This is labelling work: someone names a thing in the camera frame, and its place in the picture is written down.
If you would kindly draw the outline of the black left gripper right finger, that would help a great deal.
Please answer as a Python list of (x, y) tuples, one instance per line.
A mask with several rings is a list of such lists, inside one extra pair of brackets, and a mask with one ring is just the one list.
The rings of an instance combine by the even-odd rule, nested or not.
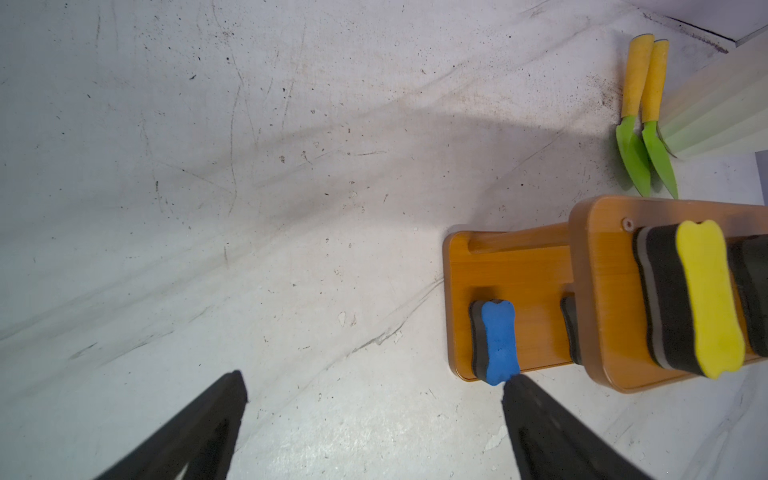
[(505, 383), (502, 407), (523, 479), (648, 477), (524, 375)]

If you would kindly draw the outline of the blue eraser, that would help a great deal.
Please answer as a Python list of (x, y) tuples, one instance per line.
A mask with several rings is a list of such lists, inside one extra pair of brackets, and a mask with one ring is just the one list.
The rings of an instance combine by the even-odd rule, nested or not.
[(491, 386), (521, 373), (515, 320), (515, 307), (507, 300), (478, 300), (470, 306), (472, 371)]

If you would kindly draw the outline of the yellow eraser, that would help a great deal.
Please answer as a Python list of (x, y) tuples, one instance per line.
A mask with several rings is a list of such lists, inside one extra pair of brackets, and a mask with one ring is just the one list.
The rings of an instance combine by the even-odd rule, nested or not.
[(653, 361), (711, 380), (738, 371), (746, 346), (720, 225), (686, 220), (645, 226), (634, 234), (633, 254)]

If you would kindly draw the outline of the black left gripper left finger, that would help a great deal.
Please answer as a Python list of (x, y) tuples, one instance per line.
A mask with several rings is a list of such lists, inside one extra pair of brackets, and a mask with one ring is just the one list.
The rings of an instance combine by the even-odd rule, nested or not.
[(224, 479), (248, 393), (238, 370), (221, 376), (101, 479)]

